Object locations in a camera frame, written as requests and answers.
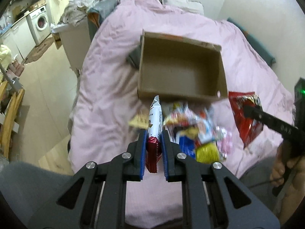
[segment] pink bedsheet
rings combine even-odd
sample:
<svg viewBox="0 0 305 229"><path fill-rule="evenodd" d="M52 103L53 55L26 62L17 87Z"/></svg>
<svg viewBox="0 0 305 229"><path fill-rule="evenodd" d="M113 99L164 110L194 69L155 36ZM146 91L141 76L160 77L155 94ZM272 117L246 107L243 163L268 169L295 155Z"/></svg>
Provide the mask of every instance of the pink bedsheet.
<svg viewBox="0 0 305 229"><path fill-rule="evenodd" d="M292 123L292 95L233 24L163 7L158 0L123 0L101 25L84 60L69 154L75 172L88 161L110 161L137 137L127 122L144 105L137 98L138 71L125 59L139 44L143 29L221 45L228 90L255 91L264 111ZM215 123L233 133L235 151L225 165L237 177L275 155L280 135L265 128L251 151L243 151L228 100L213 107ZM182 217L180 183L165 181L162 160L158 170L145 170L142 182L128 183L127 223L151 228Z"/></svg>

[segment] washing machine door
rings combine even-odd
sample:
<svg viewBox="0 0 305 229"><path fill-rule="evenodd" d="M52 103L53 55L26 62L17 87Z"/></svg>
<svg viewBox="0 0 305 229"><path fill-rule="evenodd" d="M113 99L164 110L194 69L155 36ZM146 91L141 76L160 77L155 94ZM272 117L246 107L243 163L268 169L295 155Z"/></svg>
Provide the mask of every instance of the washing machine door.
<svg viewBox="0 0 305 229"><path fill-rule="evenodd" d="M47 15L42 13L37 16L36 19L36 29L38 31L43 31L48 26Z"/></svg>

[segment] red snack bag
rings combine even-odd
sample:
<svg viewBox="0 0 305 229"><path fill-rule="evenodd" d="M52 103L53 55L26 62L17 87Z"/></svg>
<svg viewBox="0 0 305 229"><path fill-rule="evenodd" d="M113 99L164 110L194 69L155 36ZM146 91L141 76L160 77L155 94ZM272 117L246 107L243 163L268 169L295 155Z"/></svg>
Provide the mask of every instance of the red snack bag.
<svg viewBox="0 0 305 229"><path fill-rule="evenodd" d="M263 124L257 120L245 118L243 107L249 105L262 109L260 99L255 92L229 92L229 101L245 149L262 132Z"/></svg>
<svg viewBox="0 0 305 229"><path fill-rule="evenodd" d="M161 158L162 110L157 95L149 111L146 143L146 168L150 173L157 173L157 162Z"/></svg>

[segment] cable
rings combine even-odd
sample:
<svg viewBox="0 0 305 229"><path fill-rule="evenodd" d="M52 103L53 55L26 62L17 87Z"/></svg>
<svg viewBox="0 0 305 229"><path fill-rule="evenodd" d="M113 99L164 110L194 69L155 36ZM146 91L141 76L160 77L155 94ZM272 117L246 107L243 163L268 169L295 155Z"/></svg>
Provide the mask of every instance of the cable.
<svg viewBox="0 0 305 229"><path fill-rule="evenodd" d="M257 183L257 184L254 184L252 186L249 186L247 188L248 189L255 188L257 186L264 185L264 184L267 184L267 183L276 182L276 181L281 180L281 179L283 179L283 177L280 177L280 178L277 178L277 179L273 179L273 180L264 181L264 182L261 182L261 183Z"/></svg>
<svg viewBox="0 0 305 229"><path fill-rule="evenodd" d="M302 157L304 157L304 156L305 156L305 155L300 156L300 158L298 159L298 161L296 162L296 164L291 168L291 170L293 170L293 169L298 165L298 163L300 162L300 160L301 160ZM255 187L260 186L260 185L264 185L264 184L267 184L267 183L276 182L276 181L281 180L281 179L283 179L283 178L284 178L284 177L280 177L280 178L277 178L277 179L264 181L264 182L257 183L257 184L254 184L254 185L252 185L252 186L249 186L249 187L247 187L247 188L248 188L248 189L255 188Z"/></svg>

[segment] snack package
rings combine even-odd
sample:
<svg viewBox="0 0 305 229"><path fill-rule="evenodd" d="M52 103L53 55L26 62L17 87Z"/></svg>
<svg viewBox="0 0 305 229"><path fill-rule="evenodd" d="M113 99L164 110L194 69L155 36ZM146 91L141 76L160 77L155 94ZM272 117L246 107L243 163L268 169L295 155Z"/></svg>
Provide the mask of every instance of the snack package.
<svg viewBox="0 0 305 229"><path fill-rule="evenodd" d="M161 158L162 110L157 95L150 107L147 143L146 167L150 173L157 173L157 162Z"/></svg>
<svg viewBox="0 0 305 229"><path fill-rule="evenodd" d="M215 142L210 142L202 145L196 149L196 160L200 163L211 164L213 162L221 161Z"/></svg>
<svg viewBox="0 0 305 229"><path fill-rule="evenodd" d="M162 107L163 116L167 117L177 108L182 108L183 107L183 102L172 102L172 103L162 102L161 107Z"/></svg>
<svg viewBox="0 0 305 229"><path fill-rule="evenodd" d="M227 159L227 156L232 154L233 151L232 133L223 127L217 126L214 129L214 138L221 156Z"/></svg>
<svg viewBox="0 0 305 229"><path fill-rule="evenodd" d="M195 142L187 134L187 131L179 131L176 135L176 143L180 145L180 150L183 153L195 158Z"/></svg>
<svg viewBox="0 0 305 229"><path fill-rule="evenodd" d="M128 125L134 128L148 129L149 114L137 114L128 122Z"/></svg>
<svg viewBox="0 0 305 229"><path fill-rule="evenodd" d="M245 105L262 109L260 99L255 92L240 93L229 92L229 101L234 115L239 136L244 143L244 149L262 132L263 124L251 118L245 118L243 107Z"/></svg>
<svg viewBox="0 0 305 229"><path fill-rule="evenodd" d="M187 130L190 127L193 130L192 133L195 133L191 138L195 140L196 145L210 142L213 138L212 125L209 119L196 115L187 104L178 107L167 116L163 125L167 128L170 138L174 140L178 131Z"/></svg>

